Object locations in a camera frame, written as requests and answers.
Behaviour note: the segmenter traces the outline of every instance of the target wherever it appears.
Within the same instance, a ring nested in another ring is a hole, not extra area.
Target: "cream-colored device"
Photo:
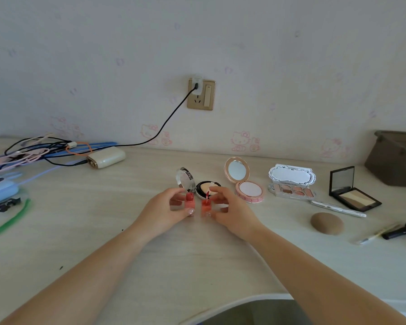
[[[87,156],[87,161],[93,168],[103,169],[112,164],[123,161],[125,158],[125,152],[113,146],[89,154]]]

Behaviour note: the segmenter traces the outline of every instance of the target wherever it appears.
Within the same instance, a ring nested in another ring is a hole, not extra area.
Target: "makeup sponge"
[[[343,221],[332,213],[315,213],[310,222],[317,231],[327,235],[339,235],[344,230]]]

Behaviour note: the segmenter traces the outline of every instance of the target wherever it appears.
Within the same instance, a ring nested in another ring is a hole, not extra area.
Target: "wooden table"
[[[14,140],[0,139],[0,146],[8,146],[10,141]],[[25,185],[32,207],[0,235],[0,319],[129,226],[152,196],[176,186],[175,173],[180,167],[190,170],[197,183],[212,180],[234,189],[224,175],[228,155],[124,150],[125,161],[108,168],[63,167]],[[251,170],[250,180],[264,187],[270,182],[268,170],[276,163],[310,167],[316,174],[312,187],[317,200],[338,203],[328,196],[328,185],[330,170],[341,165],[244,159]],[[45,161],[25,166],[21,168],[24,176],[15,181],[51,167]],[[406,312],[406,236],[377,239],[365,246],[351,243],[387,224],[406,221],[406,188],[384,185],[362,166],[356,167],[355,186],[383,205],[367,212],[366,219],[336,214],[346,227],[337,237],[311,227],[311,215],[323,209],[307,202],[267,192],[265,200],[251,208],[273,231]],[[97,324],[177,324],[202,312],[204,318],[240,301],[291,299],[247,243],[212,219],[200,218],[199,207],[196,214],[146,246],[126,271]]]

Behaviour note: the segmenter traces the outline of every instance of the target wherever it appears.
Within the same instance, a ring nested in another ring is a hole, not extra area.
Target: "orange cord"
[[[93,153],[92,147],[90,147],[90,144],[88,142],[84,142],[84,141],[76,141],[77,144],[84,144],[87,145],[89,147],[90,152],[89,153],[84,153],[84,154],[79,154],[79,153],[73,153],[69,150],[69,147],[66,146],[65,151],[68,152],[69,154],[72,155],[80,155],[80,156],[85,156],[85,155],[89,155],[90,153]]]

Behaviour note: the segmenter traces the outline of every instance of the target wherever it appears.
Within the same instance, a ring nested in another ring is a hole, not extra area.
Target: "green cable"
[[[30,202],[31,202],[30,198],[27,198],[21,211],[16,213],[16,215],[13,218],[10,218],[8,221],[6,221],[4,224],[2,224],[0,226],[0,234],[2,232],[4,232],[6,229],[8,229],[9,227],[11,227],[13,224],[15,224],[18,220],[20,220],[27,213],[27,209],[28,209]]]

